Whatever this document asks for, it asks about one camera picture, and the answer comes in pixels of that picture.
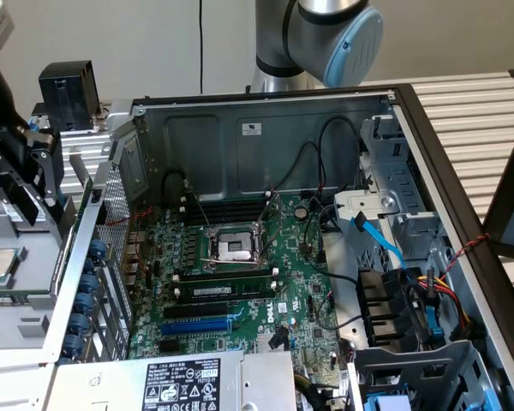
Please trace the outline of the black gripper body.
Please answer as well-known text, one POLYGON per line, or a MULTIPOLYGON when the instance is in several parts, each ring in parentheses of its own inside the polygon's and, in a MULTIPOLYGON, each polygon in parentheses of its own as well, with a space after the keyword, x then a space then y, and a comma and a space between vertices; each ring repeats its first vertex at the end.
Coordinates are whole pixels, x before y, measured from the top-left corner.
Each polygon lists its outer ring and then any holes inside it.
POLYGON ((17 113, 13 94, 0 71, 0 152, 15 173, 27 160, 27 122, 17 113))

